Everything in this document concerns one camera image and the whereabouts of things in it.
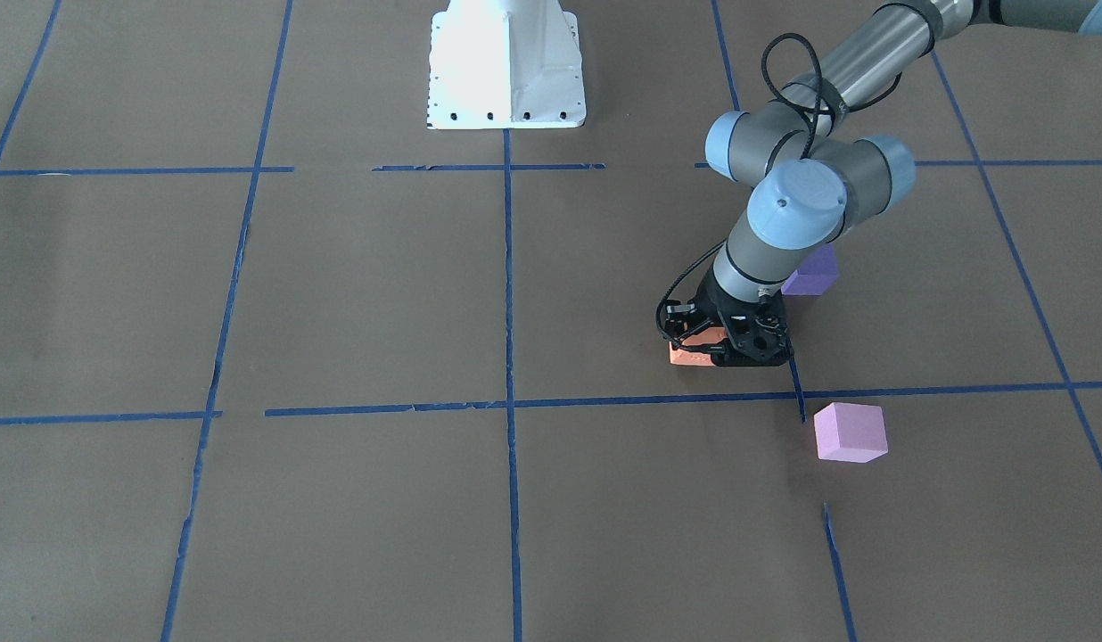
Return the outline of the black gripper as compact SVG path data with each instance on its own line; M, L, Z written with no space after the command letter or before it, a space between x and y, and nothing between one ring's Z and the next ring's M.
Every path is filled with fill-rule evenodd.
M780 292L771 287L756 290L756 300L742 300L723 285L713 268L699 281L694 303L660 301L653 311L653 323L666 342L674 350L714 350L712 345L721 342L717 336L722 326L741 324L774 334L788 334L788 323ZM710 331L707 344L691 342L699 334Z

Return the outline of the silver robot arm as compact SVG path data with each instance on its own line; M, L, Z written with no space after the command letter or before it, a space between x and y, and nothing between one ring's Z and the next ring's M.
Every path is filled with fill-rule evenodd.
M714 366L778 366L793 353L784 285L823 244L888 211L917 182L911 151L894 137L834 141L849 115L897 89L912 62L968 26L1040 29L1102 37L1102 1L889 1L825 56L795 32L761 52L770 101L721 115L707 166L750 187L690 300L662 296L653 322L677 353Z

